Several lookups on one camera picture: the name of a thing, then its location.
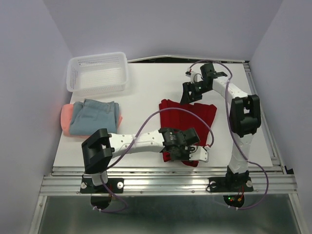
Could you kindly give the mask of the red skirt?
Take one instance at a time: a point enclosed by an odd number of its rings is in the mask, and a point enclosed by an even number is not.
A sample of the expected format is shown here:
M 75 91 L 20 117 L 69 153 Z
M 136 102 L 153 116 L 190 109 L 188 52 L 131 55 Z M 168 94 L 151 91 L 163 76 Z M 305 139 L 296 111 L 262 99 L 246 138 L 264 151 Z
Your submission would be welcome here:
M 206 105 L 201 103 L 185 104 L 181 105 L 178 102 L 171 101 L 169 99 L 163 99 L 159 104 L 159 109 L 165 108 L 181 108 L 194 113 L 203 119 L 210 127 L 214 121 L 217 107 L 213 104 Z M 187 130 L 195 128 L 199 139 L 200 146 L 205 146 L 209 134 L 208 128 L 196 117 L 179 110 L 168 110 L 160 113 L 160 125 L 161 128 L 174 128 L 179 130 Z

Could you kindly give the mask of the light blue denim skirt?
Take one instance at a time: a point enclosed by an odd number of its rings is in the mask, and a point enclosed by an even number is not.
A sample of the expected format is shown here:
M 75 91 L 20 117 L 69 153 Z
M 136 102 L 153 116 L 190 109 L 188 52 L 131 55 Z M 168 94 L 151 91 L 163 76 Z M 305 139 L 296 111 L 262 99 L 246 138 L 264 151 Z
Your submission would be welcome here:
M 119 124 L 119 104 L 85 99 L 75 102 L 70 121 L 69 134 L 72 136 L 90 136 L 99 129 L 117 133 Z

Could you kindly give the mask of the pink pleated skirt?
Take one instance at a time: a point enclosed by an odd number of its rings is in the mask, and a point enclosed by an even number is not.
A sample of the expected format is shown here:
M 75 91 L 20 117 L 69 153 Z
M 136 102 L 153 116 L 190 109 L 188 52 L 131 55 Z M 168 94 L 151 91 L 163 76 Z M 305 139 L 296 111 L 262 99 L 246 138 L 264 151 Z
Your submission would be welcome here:
M 74 111 L 74 105 L 73 104 L 65 104 L 62 107 L 61 114 L 60 114 L 60 124 L 63 131 L 63 134 L 67 137 L 80 137 L 80 138 L 87 138 L 89 136 L 77 136 L 77 135 L 71 135 L 70 134 L 70 122 L 72 120 Z

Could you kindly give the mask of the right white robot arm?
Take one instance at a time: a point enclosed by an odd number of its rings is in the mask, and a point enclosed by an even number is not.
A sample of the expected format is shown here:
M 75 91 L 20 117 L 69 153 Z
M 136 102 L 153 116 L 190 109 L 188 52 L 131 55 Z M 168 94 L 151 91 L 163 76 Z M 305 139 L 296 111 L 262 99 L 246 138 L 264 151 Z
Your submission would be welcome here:
M 249 95 L 235 86 L 231 80 L 233 73 L 217 72 L 213 62 L 206 60 L 198 74 L 188 67 L 185 75 L 189 82 L 182 84 L 180 104 L 190 104 L 201 100 L 202 95 L 211 90 L 225 99 L 226 116 L 233 148 L 230 162 L 224 177 L 209 178 L 208 192 L 225 193 L 246 189 L 253 190 L 249 177 L 249 151 L 257 129 L 261 125 L 260 99 Z

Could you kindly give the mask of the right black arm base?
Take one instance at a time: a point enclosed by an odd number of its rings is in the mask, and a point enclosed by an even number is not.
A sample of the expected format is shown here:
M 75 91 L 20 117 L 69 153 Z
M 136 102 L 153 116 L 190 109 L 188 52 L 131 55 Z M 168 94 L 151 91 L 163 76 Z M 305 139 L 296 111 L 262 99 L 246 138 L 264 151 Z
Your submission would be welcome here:
M 210 193 L 253 192 L 251 178 L 248 180 L 229 181 L 225 177 L 210 177 L 206 191 Z

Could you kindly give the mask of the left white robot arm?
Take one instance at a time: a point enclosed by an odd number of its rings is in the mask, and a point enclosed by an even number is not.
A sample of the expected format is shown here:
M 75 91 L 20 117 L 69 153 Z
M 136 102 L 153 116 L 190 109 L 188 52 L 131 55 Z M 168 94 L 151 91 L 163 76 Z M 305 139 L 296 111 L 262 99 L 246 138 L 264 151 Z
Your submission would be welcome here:
M 110 191 L 123 192 L 123 179 L 109 179 L 107 170 L 111 159 L 135 153 L 168 153 L 172 160 L 208 160 L 207 151 L 199 145 L 199 136 L 194 128 L 181 131 L 161 128 L 141 135 L 110 134 L 99 129 L 81 145 L 85 173 L 90 178 L 83 179 L 81 193 L 100 194 Z

